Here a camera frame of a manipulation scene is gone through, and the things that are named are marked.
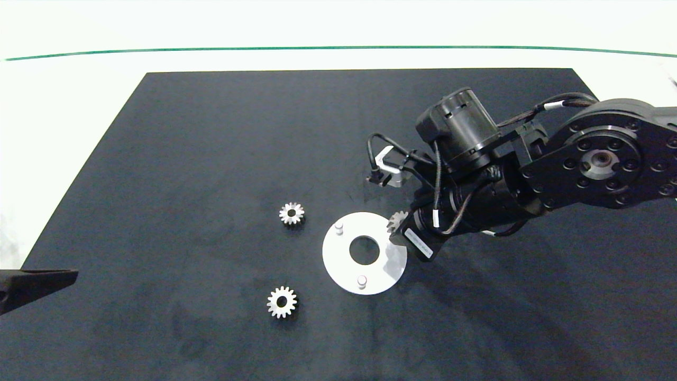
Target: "black table surface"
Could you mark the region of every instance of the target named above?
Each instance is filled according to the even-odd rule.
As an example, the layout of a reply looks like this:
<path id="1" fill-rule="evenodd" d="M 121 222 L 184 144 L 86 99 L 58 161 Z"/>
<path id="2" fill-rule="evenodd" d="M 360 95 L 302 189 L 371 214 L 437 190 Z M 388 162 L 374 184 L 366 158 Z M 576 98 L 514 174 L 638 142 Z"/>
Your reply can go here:
<path id="1" fill-rule="evenodd" d="M 332 223 L 416 188 L 364 181 L 366 136 L 424 148 L 415 118 L 464 86 L 496 121 L 589 92 L 568 69 L 147 74 L 24 265 L 81 274 L 0 317 L 0 380 L 677 378 L 672 199 L 455 237 L 374 296 L 328 276 Z M 550 114 L 550 131 L 571 116 Z M 286 320 L 265 305 L 281 285 Z"/>

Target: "white circular plate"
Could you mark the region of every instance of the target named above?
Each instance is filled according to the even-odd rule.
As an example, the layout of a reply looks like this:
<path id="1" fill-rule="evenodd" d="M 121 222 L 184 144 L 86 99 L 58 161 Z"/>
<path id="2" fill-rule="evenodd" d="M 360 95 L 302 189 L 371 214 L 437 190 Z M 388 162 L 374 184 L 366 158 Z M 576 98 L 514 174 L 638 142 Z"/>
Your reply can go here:
<path id="1" fill-rule="evenodd" d="M 322 259 L 337 285 L 354 294 L 373 295 L 393 287 L 407 266 L 407 248 L 390 242 L 388 220 L 369 212 L 357 212 L 336 221 L 324 236 Z M 378 258 L 359 264 L 350 256 L 355 238 L 367 237 L 378 244 Z"/>

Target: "label sticker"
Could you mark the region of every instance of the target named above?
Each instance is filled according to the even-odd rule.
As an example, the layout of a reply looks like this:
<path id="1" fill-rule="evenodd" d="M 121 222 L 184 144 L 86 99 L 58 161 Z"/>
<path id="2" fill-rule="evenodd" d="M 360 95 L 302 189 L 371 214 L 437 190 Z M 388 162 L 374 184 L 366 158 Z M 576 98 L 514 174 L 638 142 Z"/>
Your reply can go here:
<path id="1" fill-rule="evenodd" d="M 407 229 L 404 232 L 404 235 L 411 241 L 426 257 L 430 258 L 433 256 L 433 250 L 428 247 L 428 245 L 423 242 L 423 240 L 412 231 L 411 228 Z"/>

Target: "cylindrical motor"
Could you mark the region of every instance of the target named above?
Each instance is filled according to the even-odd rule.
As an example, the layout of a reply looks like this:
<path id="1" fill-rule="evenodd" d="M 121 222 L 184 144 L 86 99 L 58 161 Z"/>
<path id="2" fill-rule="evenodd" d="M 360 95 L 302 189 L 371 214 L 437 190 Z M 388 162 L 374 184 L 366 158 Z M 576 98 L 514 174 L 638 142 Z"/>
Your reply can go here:
<path id="1" fill-rule="evenodd" d="M 439 152 L 452 171 L 472 171 L 491 161 L 478 150 L 500 138 L 494 120 L 469 88 L 460 89 L 428 108 L 416 120 L 416 131 Z"/>

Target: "small spur gear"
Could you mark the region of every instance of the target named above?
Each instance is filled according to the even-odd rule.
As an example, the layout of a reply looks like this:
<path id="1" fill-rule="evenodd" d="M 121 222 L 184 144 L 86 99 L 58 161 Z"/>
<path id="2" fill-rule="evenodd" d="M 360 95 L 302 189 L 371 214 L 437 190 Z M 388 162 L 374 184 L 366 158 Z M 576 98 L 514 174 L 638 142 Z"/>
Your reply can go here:
<path id="1" fill-rule="evenodd" d="M 278 305 L 278 300 L 280 298 L 285 298 L 285 302 L 282 306 Z M 287 315 L 292 314 L 292 310 L 296 309 L 296 306 L 294 304 L 297 303 L 296 300 L 296 294 L 294 294 L 294 290 L 290 290 L 289 287 L 280 287 L 276 288 L 275 291 L 270 293 L 270 297 L 268 297 L 268 303 L 266 306 L 268 306 L 268 312 L 272 313 L 270 316 L 276 316 L 279 319 L 280 317 L 285 318 Z"/>
<path id="2" fill-rule="evenodd" d="M 301 224 L 305 210 L 300 203 L 286 203 L 280 210 L 280 220 L 287 226 Z"/>
<path id="3" fill-rule="evenodd" d="M 397 228 L 399 228 L 399 225 L 402 223 L 402 221 L 404 221 L 405 218 L 407 218 L 407 216 L 409 216 L 409 212 L 405 211 L 395 212 L 395 214 L 393 214 L 393 216 L 390 217 L 390 220 L 388 220 L 387 225 L 388 233 L 392 233 L 395 230 L 397 230 Z"/>

